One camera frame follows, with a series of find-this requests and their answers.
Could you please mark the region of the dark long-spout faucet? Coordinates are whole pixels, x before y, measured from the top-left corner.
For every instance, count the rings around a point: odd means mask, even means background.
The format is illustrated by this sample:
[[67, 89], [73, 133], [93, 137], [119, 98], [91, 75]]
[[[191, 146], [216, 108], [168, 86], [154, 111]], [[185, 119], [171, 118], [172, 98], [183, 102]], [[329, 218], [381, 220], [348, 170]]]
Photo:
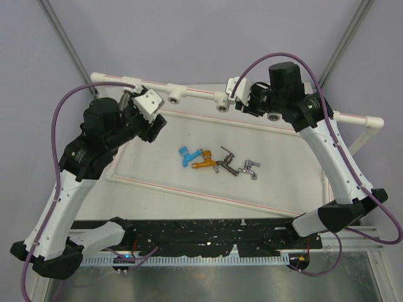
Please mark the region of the dark long-spout faucet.
[[128, 102], [131, 100], [132, 93], [128, 90], [125, 90], [118, 102], [118, 109], [121, 112], [124, 112], [125, 108], [128, 106]]

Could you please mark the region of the white PVC pipe frame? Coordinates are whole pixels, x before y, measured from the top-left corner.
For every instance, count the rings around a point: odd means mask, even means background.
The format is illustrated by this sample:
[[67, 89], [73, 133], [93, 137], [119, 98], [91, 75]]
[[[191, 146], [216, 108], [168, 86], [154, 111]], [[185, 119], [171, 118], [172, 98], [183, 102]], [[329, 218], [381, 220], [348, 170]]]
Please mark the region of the white PVC pipe frame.
[[[154, 143], [133, 140], [119, 150], [78, 218], [292, 218], [333, 199], [313, 151], [284, 121], [224, 112], [222, 84], [142, 84], [166, 101], [167, 125]], [[183, 167], [178, 150], [184, 146], [209, 150], [214, 160], [232, 152], [234, 169], [253, 160], [257, 178]]]

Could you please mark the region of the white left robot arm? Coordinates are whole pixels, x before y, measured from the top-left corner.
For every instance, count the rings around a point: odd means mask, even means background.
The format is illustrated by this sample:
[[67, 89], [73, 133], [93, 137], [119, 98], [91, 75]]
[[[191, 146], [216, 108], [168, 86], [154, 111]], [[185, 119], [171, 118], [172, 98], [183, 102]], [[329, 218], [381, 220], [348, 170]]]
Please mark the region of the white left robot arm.
[[98, 228], [71, 236], [76, 215], [118, 149], [135, 137], [153, 142], [166, 120], [159, 114], [164, 100], [157, 96], [131, 97], [123, 110], [112, 98], [96, 98], [84, 111], [81, 134], [68, 144], [57, 164], [59, 180], [40, 220], [11, 254], [28, 260], [42, 277], [65, 280], [83, 258], [108, 247], [128, 250], [136, 238], [134, 226], [114, 217]]

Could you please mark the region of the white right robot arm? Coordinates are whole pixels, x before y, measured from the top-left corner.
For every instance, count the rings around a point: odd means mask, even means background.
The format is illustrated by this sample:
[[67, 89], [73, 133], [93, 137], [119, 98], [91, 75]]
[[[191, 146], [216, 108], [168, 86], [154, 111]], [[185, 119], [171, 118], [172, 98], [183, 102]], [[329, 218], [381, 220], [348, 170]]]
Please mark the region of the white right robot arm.
[[384, 189], [375, 189], [361, 173], [340, 136], [329, 104], [316, 92], [306, 94], [299, 66], [284, 62], [268, 71], [270, 83], [235, 77], [227, 84], [227, 94], [243, 113], [281, 115], [311, 148], [331, 185], [333, 201], [288, 224], [285, 241], [299, 248], [313, 233], [339, 232], [375, 209], [373, 198], [384, 203], [388, 195]]

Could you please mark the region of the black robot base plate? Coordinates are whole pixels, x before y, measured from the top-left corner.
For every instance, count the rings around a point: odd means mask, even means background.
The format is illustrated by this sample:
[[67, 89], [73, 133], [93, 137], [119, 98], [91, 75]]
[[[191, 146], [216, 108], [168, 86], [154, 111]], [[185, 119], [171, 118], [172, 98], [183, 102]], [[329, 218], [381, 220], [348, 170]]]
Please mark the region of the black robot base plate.
[[131, 230], [115, 250], [161, 257], [227, 257], [237, 249], [241, 257], [279, 255], [281, 250], [318, 250], [318, 233], [298, 237], [288, 218], [197, 220], [127, 220]]

